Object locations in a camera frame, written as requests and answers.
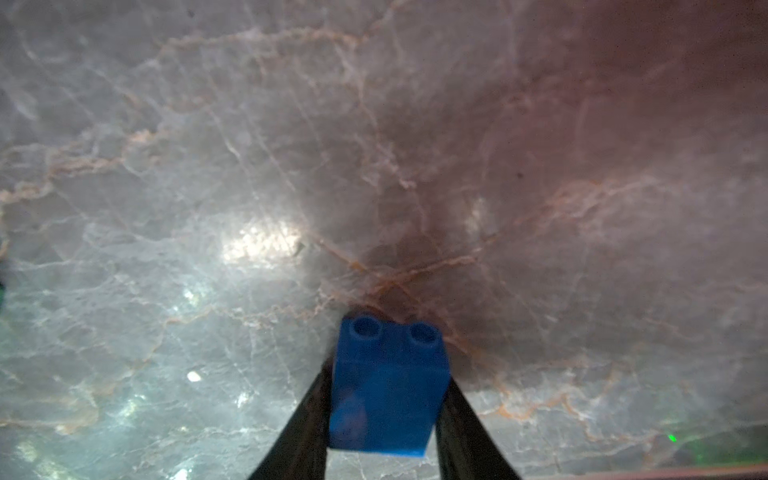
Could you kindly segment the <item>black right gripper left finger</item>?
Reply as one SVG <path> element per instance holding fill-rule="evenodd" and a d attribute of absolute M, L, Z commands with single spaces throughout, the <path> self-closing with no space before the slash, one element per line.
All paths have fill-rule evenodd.
<path fill-rule="evenodd" d="M 331 414 L 332 360 L 327 359 L 249 480 L 323 480 Z"/>

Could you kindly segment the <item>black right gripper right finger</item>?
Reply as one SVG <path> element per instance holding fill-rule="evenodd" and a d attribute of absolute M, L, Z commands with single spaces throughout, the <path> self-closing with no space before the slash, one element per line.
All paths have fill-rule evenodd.
<path fill-rule="evenodd" d="M 443 480 L 520 480 L 504 458 L 454 379 L 436 422 L 436 445 Z"/>

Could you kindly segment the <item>blue lego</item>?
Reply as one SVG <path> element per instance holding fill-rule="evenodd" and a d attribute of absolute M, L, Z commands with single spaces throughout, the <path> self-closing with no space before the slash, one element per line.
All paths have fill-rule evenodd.
<path fill-rule="evenodd" d="M 343 319 L 332 370 L 329 447 L 423 456 L 450 380 L 435 326 L 369 314 Z"/>

